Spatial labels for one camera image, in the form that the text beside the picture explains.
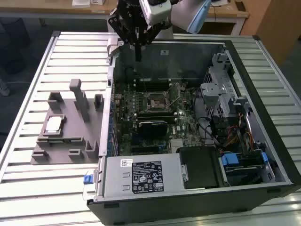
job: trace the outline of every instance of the barcode sticker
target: barcode sticker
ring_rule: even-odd
[[[122,159],[120,160],[120,167],[131,167],[133,159]]]

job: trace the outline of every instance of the desk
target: desk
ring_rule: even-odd
[[[250,18],[242,35],[258,35],[277,64],[282,64],[300,36],[301,1],[244,0]]]
[[[72,0],[0,0],[0,17],[106,19],[116,7],[117,0],[106,0],[104,5],[73,8]],[[210,7],[206,22],[234,23],[231,35],[239,35],[248,18],[239,11],[234,0],[221,7]]]

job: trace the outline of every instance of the white label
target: white label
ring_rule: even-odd
[[[161,56],[168,56],[169,50],[161,50],[160,54],[161,54]]]
[[[120,167],[130,167],[132,166],[133,159],[122,159],[120,160]]]
[[[140,81],[151,81],[151,78],[140,79]]]

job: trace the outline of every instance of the table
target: table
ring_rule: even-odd
[[[106,0],[104,5],[73,8],[72,0],[0,0],[0,17],[106,19],[116,7],[117,0]],[[210,7],[206,22],[233,23],[231,35],[239,35],[248,12],[239,11],[234,0],[221,7]]]
[[[116,35],[62,32],[51,37],[0,154],[0,226],[101,226],[83,200],[83,175],[95,164],[31,165],[32,150],[46,117],[50,91],[72,98],[69,82],[82,80],[88,98],[104,94],[107,44]],[[177,39],[232,40],[297,168],[301,170],[301,101],[260,41],[251,36],[176,34]],[[237,77],[238,88],[244,88]],[[148,223],[153,225],[299,225],[299,193],[270,200],[252,211]]]

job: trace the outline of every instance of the wooden table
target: wooden table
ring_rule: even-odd
[[[117,0],[104,5],[73,8],[72,0],[0,0],[0,17],[106,19],[116,7]],[[249,14],[239,11],[234,0],[221,7],[210,7],[206,22],[234,23],[232,35],[239,35]]]

